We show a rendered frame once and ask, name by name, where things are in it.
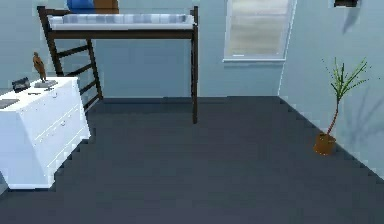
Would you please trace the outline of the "black wall fixture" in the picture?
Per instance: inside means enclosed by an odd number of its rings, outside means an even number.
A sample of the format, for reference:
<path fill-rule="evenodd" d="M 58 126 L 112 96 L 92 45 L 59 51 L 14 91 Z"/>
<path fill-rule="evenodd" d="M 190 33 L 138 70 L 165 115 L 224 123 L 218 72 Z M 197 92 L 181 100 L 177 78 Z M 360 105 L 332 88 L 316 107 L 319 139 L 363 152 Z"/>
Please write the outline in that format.
<path fill-rule="evenodd" d="M 334 7 L 356 7 L 359 0 L 334 0 Z"/>

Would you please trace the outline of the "white framed window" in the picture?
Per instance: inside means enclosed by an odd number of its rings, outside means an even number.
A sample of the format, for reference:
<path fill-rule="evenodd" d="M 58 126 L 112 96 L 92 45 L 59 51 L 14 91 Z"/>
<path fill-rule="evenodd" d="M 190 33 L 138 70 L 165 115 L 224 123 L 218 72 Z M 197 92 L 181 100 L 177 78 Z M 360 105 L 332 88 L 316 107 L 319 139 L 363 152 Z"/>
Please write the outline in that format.
<path fill-rule="evenodd" d="M 227 0 L 224 62 L 283 62 L 297 0 Z"/>

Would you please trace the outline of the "dark wooden loft bed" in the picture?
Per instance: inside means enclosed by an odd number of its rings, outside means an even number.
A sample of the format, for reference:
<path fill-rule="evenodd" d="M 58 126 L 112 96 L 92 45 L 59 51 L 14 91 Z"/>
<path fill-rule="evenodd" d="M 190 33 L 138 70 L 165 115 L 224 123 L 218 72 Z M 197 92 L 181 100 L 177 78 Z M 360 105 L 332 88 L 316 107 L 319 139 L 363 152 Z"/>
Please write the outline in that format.
<path fill-rule="evenodd" d="M 64 16 L 70 14 L 69 10 L 48 9 L 45 6 L 37 6 L 38 16 L 46 38 L 48 49 L 57 77 L 76 77 L 88 69 L 93 71 L 94 80 L 80 90 L 80 94 L 88 91 L 95 86 L 97 94 L 89 100 L 84 106 L 87 111 L 97 100 L 103 100 L 100 78 L 97 69 L 96 58 L 94 55 L 93 39 L 189 39 L 191 42 L 191 62 L 190 62 L 190 77 L 191 77 L 191 99 L 192 99 L 192 122 L 198 122 L 198 7 L 195 6 L 190 10 L 193 17 L 192 27 L 186 29 L 140 29 L 140 28 L 117 28 L 112 29 L 91 29 L 91 30 L 54 30 L 49 23 L 49 16 Z M 68 49 L 62 52 L 57 51 L 55 43 L 56 39 L 85 39 L 86 44 L 76 48 Z M 90 63 L 70 73 L 64 73 L 60 59 L 66 56 L 73 55 L 82 51 L 88 51 Z"/>

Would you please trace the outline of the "brown bird statue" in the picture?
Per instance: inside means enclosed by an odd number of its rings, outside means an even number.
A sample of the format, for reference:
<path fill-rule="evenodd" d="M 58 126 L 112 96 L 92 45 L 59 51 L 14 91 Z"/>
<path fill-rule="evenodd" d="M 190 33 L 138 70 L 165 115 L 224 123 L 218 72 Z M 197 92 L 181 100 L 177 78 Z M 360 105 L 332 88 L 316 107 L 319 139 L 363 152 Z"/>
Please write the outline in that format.
<path fill-rule="evenodd" d="M 33 65 L 40 77 L 40 81 L 35 84 L 36 88 L 50 88 L 57 84 L 55 80 L 47 79 L 44 63 L 37 52 L 33 53 Z"/>

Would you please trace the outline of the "blue pillow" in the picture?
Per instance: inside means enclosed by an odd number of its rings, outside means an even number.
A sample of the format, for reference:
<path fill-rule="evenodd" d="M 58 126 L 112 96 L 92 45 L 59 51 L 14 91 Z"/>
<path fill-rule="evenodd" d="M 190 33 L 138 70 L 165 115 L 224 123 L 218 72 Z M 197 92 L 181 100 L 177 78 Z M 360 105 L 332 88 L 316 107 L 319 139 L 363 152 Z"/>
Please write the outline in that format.
<path fill-rule="evenodd" d="M 92 14 L 95 12 L 93 0 L 67 0 L 67 7 L 75 14 Z"/>

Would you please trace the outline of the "green house plant brown pot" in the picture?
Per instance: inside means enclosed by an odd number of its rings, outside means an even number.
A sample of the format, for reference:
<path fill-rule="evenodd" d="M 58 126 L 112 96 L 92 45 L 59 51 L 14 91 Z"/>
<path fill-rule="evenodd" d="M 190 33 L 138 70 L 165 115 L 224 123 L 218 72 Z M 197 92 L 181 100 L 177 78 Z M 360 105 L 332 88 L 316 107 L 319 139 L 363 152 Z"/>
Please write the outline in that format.
<path fill-rule="evenodd" d="M 327 73 L 332 79 L 330 86 L 332 87 L 335 95 L 335 111 L 327 130 L 325 132 L 320 131 L 315 138 L 313 150 L 316 153 L 323 156 L 332 154 L 336 145 L 336 138 L 331 135 L 331 132 L 335 127 L 339 115 L 340 103 L 347 92 L 368 81 L 368 78 L 361 79 L 359 77 L 361 73 L 366 73 L 368 68 L 368 62 L 365 58 L 358 63 L 351 73 L 346 71 L 344 62 L 338 64 L 337 58 L 334 58 L 332 69 L 325 67 Z"/>

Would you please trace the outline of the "brown pillow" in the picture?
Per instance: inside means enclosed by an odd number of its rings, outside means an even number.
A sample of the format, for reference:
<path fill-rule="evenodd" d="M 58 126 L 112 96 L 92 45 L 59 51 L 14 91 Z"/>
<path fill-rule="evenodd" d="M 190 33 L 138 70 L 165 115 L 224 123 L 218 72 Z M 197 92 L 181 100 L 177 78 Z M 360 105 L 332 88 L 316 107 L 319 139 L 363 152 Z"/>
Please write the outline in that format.
<path fill-rule="evenodd" d="M 93 0 L 97 14 L 118 14 L 118 0 Z"/>

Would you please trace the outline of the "white chest of drawers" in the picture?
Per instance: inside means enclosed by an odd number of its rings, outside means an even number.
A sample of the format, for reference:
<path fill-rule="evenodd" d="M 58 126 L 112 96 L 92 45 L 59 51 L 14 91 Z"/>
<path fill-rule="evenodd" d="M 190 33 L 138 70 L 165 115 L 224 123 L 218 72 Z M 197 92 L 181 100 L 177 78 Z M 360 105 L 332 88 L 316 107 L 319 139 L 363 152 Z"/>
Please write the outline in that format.
<path fill-rule="evenodd" d="M 0 95 L 0 173 L 11 189 L 44 189 L 81 141 L 90 138 L 76 77 L 50 90 Z"/>

